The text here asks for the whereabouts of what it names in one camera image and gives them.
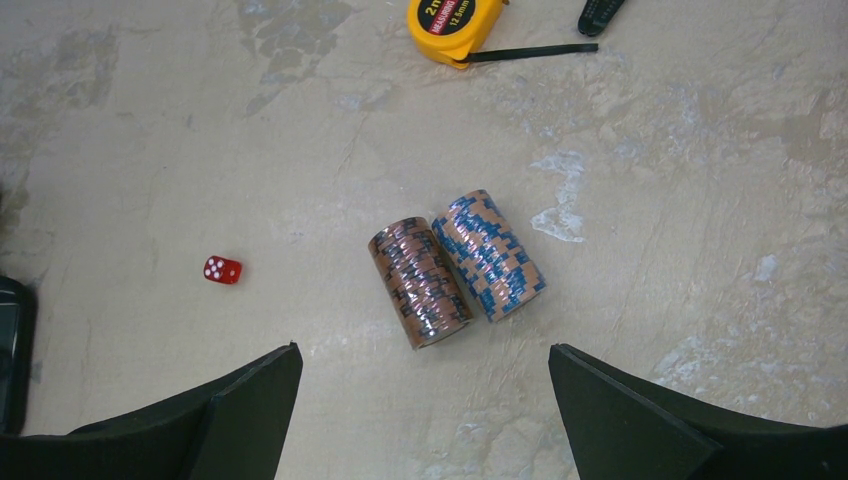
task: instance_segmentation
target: concrete floor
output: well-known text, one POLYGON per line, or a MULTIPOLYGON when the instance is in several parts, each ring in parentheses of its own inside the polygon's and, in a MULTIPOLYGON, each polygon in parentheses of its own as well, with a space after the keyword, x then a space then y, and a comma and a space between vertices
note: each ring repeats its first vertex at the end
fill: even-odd
MULTIPOLYGON (((582 41, 582 3, 515 1, 486 47, 582 41)), ((290 340, 279 478, 575 479, 560 342, 848 422, 848 4, 631 1, 595 55, 468 71, 419 55, 405 9, 0 3, 0 268, 41 302, 25 433, 290 340), (413 352, 366 243, 476 188, 549 287, 413 352)))

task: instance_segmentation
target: red die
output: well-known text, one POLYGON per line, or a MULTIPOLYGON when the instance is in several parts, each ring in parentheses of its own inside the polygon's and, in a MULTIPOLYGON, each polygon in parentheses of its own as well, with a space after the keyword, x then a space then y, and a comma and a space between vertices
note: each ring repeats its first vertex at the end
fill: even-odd
POLYGON ((203 276, 213 282, 232 285, 241 276, 241 264, 235 260, 212 255, 203 266, 203 276))

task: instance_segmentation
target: roll of poker chips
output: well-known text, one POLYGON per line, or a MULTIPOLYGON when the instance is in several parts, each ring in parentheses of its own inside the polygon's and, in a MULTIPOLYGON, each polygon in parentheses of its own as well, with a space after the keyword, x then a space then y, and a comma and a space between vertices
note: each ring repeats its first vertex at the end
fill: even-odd
POLYGON ((490 322, 545 288, 542 273, 485 190, 458 198, 436 217, 433 231, 490 322))
POLYGON ((471 319, 427 220, 395 222, 368 243, 413 350, 461 330, 471 319))

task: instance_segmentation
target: tape measure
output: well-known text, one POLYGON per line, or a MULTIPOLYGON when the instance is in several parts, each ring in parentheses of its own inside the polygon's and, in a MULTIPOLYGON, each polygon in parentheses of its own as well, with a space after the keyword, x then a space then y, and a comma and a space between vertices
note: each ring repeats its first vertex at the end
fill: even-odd
POLYGON ((427 58, 456 68, 470 63, 597 52, 597 43, 477 52, 508 0, 411 0, 406 23, 427 58))

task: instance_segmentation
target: poker chip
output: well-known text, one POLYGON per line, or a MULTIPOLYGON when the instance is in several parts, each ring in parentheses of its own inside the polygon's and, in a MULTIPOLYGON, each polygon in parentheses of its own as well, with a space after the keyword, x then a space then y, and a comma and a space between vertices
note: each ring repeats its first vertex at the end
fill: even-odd
POLYGON ((432 227, 490 322, 545 288, 542 273, 485 190, 458 198, 432 227))
POLYGON ((471 311, 427 220, 411 217, 378 232, 368 250, 414 350, 464 328, 471 311))

